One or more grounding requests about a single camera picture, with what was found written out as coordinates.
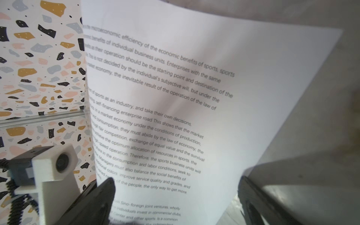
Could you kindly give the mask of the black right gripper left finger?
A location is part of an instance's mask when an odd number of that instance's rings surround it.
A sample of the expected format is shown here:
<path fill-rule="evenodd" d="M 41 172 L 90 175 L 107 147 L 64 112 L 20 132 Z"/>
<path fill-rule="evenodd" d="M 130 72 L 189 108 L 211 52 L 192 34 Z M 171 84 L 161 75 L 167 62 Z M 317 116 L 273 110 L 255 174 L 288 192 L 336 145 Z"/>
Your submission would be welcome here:
<path fill-rule="evenodd" d="M 109 177 L 99 186 L 93 181 L 73 202 L 57 225 L 108 225 L 115 195 L 115 183 Z"/>

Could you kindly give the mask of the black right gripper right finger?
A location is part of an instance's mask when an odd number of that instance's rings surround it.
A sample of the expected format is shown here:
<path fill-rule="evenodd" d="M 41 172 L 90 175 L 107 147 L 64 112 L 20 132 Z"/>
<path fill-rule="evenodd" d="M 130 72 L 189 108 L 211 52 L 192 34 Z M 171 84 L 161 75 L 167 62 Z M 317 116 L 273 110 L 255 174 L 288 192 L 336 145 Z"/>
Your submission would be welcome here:
<path fill-rule="evenodd" d="M 269 225 L 301 224 L 246 176 L 240 179 L 238 198 L 247 225 L 265 225 L 264 221 Z"/>

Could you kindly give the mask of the white text paper sheet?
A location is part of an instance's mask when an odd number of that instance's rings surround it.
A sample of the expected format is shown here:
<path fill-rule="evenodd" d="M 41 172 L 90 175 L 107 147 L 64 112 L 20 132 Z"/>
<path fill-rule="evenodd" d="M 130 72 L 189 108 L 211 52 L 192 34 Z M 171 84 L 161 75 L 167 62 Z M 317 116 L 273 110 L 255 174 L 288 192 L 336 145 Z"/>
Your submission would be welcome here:
<path fill-rule="evenodd" d="M 342 35 L 163 1 L 82 1 L 112 225 L 214 225 Z"/>

